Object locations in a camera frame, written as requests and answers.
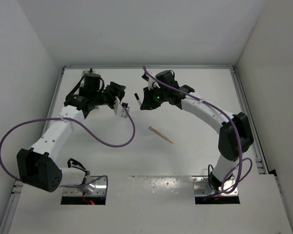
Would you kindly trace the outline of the gold makeup pencil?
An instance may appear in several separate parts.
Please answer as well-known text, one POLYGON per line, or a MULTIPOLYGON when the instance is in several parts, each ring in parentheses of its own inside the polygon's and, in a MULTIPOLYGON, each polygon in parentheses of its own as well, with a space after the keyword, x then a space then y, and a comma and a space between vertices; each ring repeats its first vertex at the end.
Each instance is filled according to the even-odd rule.
POLYGON ((170 142, 171 144, 173 143, 173 141, 171 139, 169 139, 167 136, 163 135, 162 133, 160 133, 159 131, 157 131, 156 129, 152 128, 151 126, 149 126, 149 129, 154 132, 155 134, 159 135, 160 137, 162 137, 163 139, 165 139, 166 141, 170 142))

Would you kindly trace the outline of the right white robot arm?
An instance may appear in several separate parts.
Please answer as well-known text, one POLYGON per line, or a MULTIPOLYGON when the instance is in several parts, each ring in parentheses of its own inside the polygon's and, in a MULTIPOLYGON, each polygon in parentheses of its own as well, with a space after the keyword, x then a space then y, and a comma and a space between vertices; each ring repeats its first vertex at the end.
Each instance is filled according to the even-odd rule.
POLYGON ((192 87, 186 84, 180 86, 172 70, 164 70, 156 76, 144 71, 142 79, 147 82, 147 87, 143 89, 141 110, 155 110, 167 102, 193 114, 218 134, 220 156, 216 166, 209 172, 209 187, 214 191, 223 191, 224 183, 234 170, 238 171, 236 182, 239 183, 243 179, 243 153, 254 142, 247 115, 243 112, 226 112, 204 100, 192 87))

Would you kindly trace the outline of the black white eyeliner pen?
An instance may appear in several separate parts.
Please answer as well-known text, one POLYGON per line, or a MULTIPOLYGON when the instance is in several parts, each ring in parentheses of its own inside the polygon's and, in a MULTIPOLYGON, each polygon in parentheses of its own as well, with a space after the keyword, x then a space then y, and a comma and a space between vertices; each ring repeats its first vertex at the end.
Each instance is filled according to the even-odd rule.
POLYGON ((136 100, 137 100, 137 102, 138 102, 138 105, 141 106, 142 103, 141 103, 141 100, 140 100, 138 94, 137 94, 137 93, 134 93, 134 96, 135 96, 135 98, 136 98, 136 100))

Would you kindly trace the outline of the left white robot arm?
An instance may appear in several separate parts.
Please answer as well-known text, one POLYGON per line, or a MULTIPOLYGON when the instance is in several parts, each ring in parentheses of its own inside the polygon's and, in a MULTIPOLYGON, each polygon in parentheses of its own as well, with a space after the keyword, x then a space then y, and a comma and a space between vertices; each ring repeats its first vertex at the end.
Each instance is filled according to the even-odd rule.
POLYGON ((87 170, 82 166, 60 168, 56 164, 59 152, 79 123, 99 106, 107 105, 116 116, 125 117, 127 104, 121 103, 124 96, 125 86, 115 82, 105 85, 100 75, 84 73, 66 95, 59 120, 53 121, 28 150, 18 152, 20 181, 47 192, 53 192, 59 186, 84 184, 87 170))

